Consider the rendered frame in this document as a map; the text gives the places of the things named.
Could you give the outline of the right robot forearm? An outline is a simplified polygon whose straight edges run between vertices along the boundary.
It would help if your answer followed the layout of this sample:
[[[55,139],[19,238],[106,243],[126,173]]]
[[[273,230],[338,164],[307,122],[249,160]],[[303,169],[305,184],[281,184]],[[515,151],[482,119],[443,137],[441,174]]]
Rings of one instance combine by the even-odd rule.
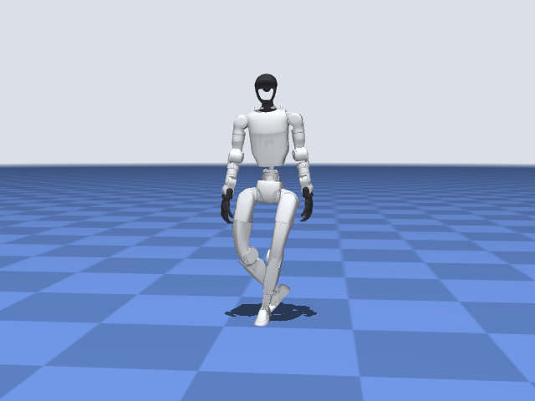
[[[233,193],[232,194],[234,194],[234,188],[235,188],[236,183],[237,183],[237,173],[238,173],[238,171],[240,169],[240,166],[230,162],[230,154],[231,154],[231,151],[230,151],[229,156],[228,156],[227,174],[226,174],[226,179],[225,179],[225,185],[222,187],[222,194],[223,195],[226,195],[228,188],[232,188],[233,189]]]

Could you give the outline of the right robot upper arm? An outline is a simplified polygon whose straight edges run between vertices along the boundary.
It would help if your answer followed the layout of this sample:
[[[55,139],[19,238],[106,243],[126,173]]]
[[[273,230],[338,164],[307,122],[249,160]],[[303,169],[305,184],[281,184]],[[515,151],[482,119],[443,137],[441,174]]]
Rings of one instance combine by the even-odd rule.
[[[242,147],[245,140],[246,133],[244,130],[248,127],[247,119],[249,114],[238,115],[234,120],[234,128],[232,135],[232,151],[230,154],[230,162],[242,163],[244,158],[244,152]]]

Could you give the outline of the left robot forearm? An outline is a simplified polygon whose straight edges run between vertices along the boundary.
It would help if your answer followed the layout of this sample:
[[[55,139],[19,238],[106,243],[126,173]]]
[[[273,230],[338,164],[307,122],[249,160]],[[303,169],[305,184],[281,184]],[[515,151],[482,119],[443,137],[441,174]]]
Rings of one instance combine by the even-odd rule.
[[[309,173],[308,152],[307,152],[307,160],[297,164],[297,169],[298,169],[298,178],[299,178],[299,183],[301,185],[302,193],[303,193],[303,188],[308,187],[309,194],[311,194],[313,192],[313,186],[311,184],[311,178],[310,178],[310,173]]]

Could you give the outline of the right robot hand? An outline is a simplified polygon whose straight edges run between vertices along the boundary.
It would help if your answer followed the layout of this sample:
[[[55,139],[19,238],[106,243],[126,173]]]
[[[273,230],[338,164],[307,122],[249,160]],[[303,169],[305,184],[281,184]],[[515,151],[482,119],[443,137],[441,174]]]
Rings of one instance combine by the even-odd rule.
[[[224,221],[226,221],[227,223],[233,223],[232,221],[230,221],[228,219],[228,214],[231,218],[233,218],[233,215],[230,211],[230,199],[232,199],[232,193],[233,193],[233,189],[232,188],[228,188],[227,189],[227,193],[226,195],[223,195],[222,194],[222,205],[221,205],[221,215],[222,215],[222,219]]]

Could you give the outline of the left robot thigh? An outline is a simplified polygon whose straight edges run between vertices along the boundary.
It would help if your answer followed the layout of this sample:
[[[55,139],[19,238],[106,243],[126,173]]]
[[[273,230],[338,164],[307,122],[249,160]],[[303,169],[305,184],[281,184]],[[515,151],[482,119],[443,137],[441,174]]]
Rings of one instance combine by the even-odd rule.
[[[298,196],[290,190],[281,189],[280,200],[275,216],[273,239],[271,248],[268,250],[266,263],[273,259],[280,261],[283,256],[284,247],[288,239],[288,234],[295,217],[295,212],[299,207]]]

